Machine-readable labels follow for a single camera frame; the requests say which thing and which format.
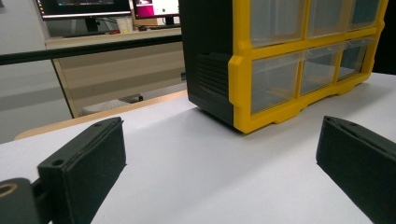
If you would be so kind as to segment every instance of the monitor screen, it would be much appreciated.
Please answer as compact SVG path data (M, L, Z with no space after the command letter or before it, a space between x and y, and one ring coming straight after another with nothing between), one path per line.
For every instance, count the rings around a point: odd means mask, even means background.
M137 20L178 17L178 0L133 0Z
M35 0L44 21L131 15L129 0Z

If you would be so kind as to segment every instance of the yellow plastic frame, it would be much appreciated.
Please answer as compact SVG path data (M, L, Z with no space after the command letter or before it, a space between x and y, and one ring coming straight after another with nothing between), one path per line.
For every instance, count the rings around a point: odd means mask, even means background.
M373 27L313 39L306 38L310 3L311 0L306 0L304 31L301 40L254 49L250 43L250 0L233 0L233 57L228 64L229 100L233 104L233 126L241 132L250 133L267 124L280 123L287 119L291 119L297 116L305 107L318 100L330 95L341 95L351 91L356 85L362 83L371 75L374 66L375 51L379 37L385 26L384 16L388 0L380 0L375 18L375 25ZM337 81L337 74L342 57L342 52L340 52L332 84L301 96L299 92L301 88L303 63L300 63L294 97L286 103L273 106L251 115L251 74L253 60L326 46L344 42L348 39L366 36L374 37L375 42L367 48L366 56L362 63L361 73Z

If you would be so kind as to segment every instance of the white wall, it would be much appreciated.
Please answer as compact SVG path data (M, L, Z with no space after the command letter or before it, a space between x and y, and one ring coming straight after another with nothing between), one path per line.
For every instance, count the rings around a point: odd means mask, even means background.
M3 0L0 54L45 49L34 0ZM24 131L71 119L50 61L0 66L0 143Z

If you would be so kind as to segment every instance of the white surface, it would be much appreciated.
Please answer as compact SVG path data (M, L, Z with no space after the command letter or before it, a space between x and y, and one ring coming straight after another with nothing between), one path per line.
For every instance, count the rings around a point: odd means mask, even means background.
M316 165L324 115L396 141L396 77L373 74L296 118L243 135L187 97L120 114L128 165L93 223L371 223ZM81 124L0 146L0 180L35 167Z

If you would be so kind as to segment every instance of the plastic drawer organizer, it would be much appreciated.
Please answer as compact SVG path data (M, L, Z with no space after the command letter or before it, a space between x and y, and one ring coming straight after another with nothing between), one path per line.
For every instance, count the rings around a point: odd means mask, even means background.
M388 0L180 0L189 99L249 133L372 72Z

